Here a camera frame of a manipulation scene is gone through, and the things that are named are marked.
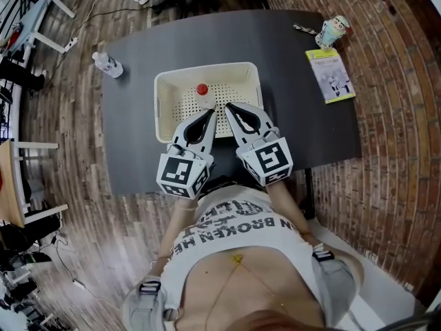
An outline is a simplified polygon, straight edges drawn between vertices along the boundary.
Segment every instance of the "brick wall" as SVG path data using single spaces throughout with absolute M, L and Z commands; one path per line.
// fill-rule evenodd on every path
M 362 158 L 314 168 L 318 219 L 430 303 L 441 287 L 440 35 L 431 29 L 441 18 L 428 0 L 268 2 L 348 18 L 353 33 L 337 46 L 356 88 Z

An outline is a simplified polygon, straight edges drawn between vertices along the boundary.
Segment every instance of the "figurine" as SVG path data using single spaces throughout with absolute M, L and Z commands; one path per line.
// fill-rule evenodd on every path
M 316 35 L 316 43 L 321 50 L 329 50 L 334 41 L 346 34 L 346 28 L 349 28 L 349 23 L 343 16 L 325 21 L 322 31 Z

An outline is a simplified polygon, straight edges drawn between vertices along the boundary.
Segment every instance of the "white plastic basket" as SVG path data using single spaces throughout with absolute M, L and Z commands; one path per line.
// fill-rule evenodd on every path
M 233 136 L 224 113 L 228 102 L 243 102 L 263 109 L 257 67 L 253 63 L 224 63 L 162 72 L 154 80 L 156 138 L 172 140 L 178 124 L 201 110 L 194 94 L 205 83 L 216 96 L 216 137 Z

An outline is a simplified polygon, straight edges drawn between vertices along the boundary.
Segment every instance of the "water bottle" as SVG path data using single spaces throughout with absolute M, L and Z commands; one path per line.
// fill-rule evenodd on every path
M 119 61 L 116 61 L 112 57 L 109 57 L 106 52 L 95 52 L 92 55 L 92 59 L 95 60 L 95 66 L 98 69 L 104 71 L 106 74 L 110 75 L 114 79 L 120 76 L 124 71 L 121 63 Z
M 195 97 L 202 110 L 214 109 L 216 107 L 216 97 L 204 83 L 201 83 L 196 87 Z

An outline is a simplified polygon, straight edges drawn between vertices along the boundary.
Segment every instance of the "book cover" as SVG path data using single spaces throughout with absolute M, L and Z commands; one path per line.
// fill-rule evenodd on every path
M 351 80 L 337 50 L 308 50 L 306 56 L 311 63 L 325 103 L 333 103 L 354 97 Z

